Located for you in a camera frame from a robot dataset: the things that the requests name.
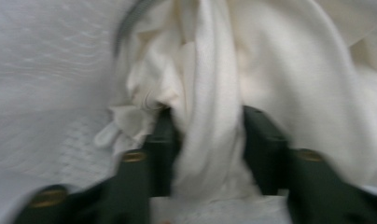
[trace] white mesh fabric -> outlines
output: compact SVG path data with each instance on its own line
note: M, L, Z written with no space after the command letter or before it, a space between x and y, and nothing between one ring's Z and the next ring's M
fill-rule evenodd
M87 186L110 150L112 35L133 1L0 0L0 167Z

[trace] brass rivet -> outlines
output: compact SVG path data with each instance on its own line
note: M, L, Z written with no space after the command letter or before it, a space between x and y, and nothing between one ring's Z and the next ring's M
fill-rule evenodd
M125 162L142 161L146 158L146 154L143 152L130 152L122 156L122 160Z
M306 161L322 161L322 157L312 151L300 151L300 157Z
M49 207L61 203L65 198L66 191L64 190L47 190L36 195L30 206L33 208Z

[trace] crumpled fabric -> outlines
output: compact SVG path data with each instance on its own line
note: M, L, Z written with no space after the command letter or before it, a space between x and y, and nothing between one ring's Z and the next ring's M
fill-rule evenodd
M377 78L377 1L160 0L120 43L115 154L140 146L171 107L183 140L176 197L255 193L243 105L348 182L377 186L377 82L367 78Z

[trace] yellow rivet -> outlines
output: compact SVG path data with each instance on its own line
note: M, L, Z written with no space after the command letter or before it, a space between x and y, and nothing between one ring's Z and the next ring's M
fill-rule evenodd
M122 160L125 162L142 161L146 158L146 154L143 152L130 152L122 156Z
M306 160L306 161L322 161L323 160L319 154L312 151L301 151L299 155L303 160Z
M30 206L33 208L53 206L61 203L66 195L66 191L61 189L47 190L36 195Z

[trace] white cloth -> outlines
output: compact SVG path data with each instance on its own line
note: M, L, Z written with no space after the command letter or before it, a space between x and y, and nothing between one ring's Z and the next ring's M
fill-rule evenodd
M270 114L292 147L318 150L349 182L377 186L377 116L350 53L377 27L374 7L156 1L121 42L112 106L121 137L140 143L159 103L170 106L183 139L176 197L244 197L253 194L241 159L242 105L250 105ZM346 19L356 15L364 19ZM118 142L117 152L130 148Z
M163 103L185 140L178 196L250 195L158 203L160 220L279 223L242 167L241 105L350 181L377 185L377 0L157 0L121 41L110 80L113 36L139 2L0 0L0 168L81 187L105 177L110 153L92 138L113 82L114 123L98 146L137 147Z

